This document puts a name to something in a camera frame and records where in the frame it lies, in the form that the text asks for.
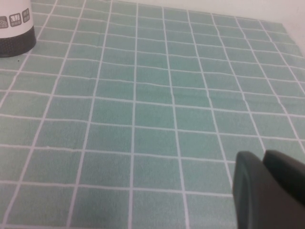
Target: white appliance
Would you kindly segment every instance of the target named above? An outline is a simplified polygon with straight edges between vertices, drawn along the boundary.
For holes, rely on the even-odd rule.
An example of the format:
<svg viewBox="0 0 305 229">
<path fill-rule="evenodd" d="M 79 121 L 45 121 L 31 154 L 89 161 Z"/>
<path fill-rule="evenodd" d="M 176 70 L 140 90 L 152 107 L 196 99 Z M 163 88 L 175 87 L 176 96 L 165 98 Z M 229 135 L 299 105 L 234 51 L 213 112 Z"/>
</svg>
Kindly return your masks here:
<svg viewBox="0 0 305 229">
<path fill-rule="evenodd" d="M 0 57 L 21 55 L 36 44 L 31 0 L 0 0 Z"/>
</svg>

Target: green tiled tablecloth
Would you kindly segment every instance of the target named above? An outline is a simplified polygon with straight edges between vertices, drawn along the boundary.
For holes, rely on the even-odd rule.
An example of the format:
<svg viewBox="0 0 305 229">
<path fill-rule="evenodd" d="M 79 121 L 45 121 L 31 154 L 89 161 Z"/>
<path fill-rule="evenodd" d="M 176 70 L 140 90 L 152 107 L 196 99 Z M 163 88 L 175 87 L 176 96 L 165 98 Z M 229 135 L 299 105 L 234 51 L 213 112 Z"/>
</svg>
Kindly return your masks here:
<svg viewBox="0 0 305 229">
<path fill-rule="evenodd" d="M 281 24 L 33 0 L 0 59 L 1 229 L 235 229 L 240 150 L 305 162 L 305 60 Z"/>
</svg>

